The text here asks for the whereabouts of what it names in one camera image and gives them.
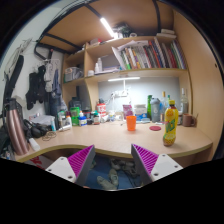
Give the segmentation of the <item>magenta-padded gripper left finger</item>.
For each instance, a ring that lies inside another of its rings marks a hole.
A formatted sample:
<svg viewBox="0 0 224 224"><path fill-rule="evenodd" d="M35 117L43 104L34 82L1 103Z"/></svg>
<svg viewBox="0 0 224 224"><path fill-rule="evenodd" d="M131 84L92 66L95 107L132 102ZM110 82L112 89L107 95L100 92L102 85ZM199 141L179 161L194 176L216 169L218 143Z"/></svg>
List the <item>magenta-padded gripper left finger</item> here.
<svg viewBox="0 0 224 224"><path fill-rule="evenodd" d="M95 147L91 145L68 158L59 157L46 171L76 185L84 186L94 157Z"/></svg>

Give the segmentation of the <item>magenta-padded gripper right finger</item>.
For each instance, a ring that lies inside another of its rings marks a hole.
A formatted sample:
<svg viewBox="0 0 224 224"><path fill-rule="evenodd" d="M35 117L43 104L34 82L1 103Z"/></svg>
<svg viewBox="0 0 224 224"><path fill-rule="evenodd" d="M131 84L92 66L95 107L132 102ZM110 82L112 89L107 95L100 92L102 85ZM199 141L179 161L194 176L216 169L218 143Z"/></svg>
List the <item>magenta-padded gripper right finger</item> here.
<svg viewBox="0 0 224 224"><path fill-rule="evenodd" d="M131 154L144 185L182 169L182 166L167 154L156 154L136 144L131 145Z"/></svg>

